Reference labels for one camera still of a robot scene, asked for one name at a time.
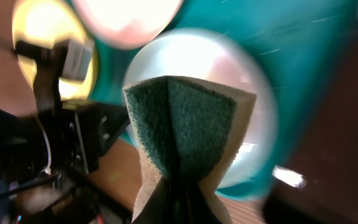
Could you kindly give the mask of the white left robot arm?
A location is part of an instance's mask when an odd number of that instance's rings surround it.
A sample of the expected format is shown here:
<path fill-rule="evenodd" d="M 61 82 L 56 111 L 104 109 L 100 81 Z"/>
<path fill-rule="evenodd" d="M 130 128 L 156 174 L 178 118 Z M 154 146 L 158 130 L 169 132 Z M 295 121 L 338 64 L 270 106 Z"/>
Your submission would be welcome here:
<path fill-rule="evenodd" d="M 24 183 L 64 167 L 92 173 L 128 125 L 125 107 L 86 100 L 22 117 L 0 110 L 0 181 Z"/>

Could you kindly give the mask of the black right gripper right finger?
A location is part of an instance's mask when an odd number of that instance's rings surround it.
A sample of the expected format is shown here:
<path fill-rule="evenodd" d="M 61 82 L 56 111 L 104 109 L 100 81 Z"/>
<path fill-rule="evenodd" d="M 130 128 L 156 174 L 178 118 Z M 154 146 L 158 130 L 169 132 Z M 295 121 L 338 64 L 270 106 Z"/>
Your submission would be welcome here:
<path fill-rule="evenodd" d="M 200 187 L 192 185 L 186 190 L 186 221 L 190 224 L 222 224 L 205 199 Z"/>

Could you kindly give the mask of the green and yellow sponge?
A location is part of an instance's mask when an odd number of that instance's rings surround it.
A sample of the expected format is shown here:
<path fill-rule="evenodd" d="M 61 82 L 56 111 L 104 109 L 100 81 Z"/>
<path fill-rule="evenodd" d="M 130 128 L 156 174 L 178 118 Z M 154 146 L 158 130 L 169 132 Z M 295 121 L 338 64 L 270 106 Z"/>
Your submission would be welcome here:
<path fill-rule="evenodd" d="M 139 146 L 142 185 L 132 221 L 160 179 L 174 190 L 173 221 L 186 221 L 186 190 L 198 185 L 222 223 L 231 217 L 216 189 L 247 132 L 256 95 L 190 77 L 151 78 L 123 89 Z"/>

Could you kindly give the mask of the white plate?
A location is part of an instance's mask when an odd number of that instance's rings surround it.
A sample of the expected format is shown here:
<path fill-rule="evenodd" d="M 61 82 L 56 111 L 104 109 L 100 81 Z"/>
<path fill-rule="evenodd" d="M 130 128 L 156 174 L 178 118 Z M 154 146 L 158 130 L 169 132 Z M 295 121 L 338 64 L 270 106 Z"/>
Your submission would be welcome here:
<path fill-rule="evenodd" d="M 141 47 L 169 25 L 183 0 L 72 0 L 86 28 L 119 49 Z"/>

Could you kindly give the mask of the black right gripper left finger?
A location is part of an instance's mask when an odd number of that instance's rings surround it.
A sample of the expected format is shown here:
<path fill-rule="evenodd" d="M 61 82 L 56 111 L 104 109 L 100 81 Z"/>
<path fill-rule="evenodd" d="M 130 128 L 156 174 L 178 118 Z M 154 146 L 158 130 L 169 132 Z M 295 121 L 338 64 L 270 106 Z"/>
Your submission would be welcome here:
<path fill-rule="evenodd" d="M 173 221 L 174 190 L 167 179 L 160 179 L 145 207 L 132 224 L 169 224 Z"/>

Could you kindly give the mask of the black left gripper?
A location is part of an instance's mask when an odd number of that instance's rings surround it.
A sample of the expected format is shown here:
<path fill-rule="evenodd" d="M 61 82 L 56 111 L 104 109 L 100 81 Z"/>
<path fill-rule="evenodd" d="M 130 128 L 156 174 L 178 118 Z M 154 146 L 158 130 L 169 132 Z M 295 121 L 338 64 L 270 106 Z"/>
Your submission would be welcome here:
<path fill-rule="evenodd" d="M 66 166 L 89 174 L 99 169 L 103 157 L 129 125 L 123 106 L 72 99 L 57 114 Z"/>

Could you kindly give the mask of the yellow plate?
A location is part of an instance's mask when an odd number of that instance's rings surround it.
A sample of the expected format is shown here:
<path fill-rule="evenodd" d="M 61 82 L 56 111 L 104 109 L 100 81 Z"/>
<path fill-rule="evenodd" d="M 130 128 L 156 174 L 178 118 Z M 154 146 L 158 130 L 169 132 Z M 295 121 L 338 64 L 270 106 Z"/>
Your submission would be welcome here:
<path fill-rule="evenodd" d="M 12 40 L 25 40 L 51 49 L 57 42 L 74 39 L 81 43 L 91 36 L 76 16 L 72 7 L 59 0 L 16 1 L 12 17 Z M 59 90 L 63 100 L 89 97 L 98 77 L 98 54 L 94 51 L 83 82 L 60 79 Z"/>

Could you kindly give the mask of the light blue plate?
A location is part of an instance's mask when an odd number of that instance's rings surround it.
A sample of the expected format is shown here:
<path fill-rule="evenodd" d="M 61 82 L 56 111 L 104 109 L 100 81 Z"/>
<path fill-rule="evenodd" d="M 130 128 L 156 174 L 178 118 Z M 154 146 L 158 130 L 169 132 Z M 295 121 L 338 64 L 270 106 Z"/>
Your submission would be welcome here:
<path fill-rule="evenodd" d="M 273 151 L 277 104 L 233 41 L 202 29 L 162 34 L 135 55 L 123 95 L 132 135 L 165 177 L 219 188 L 254 179 Z"/>

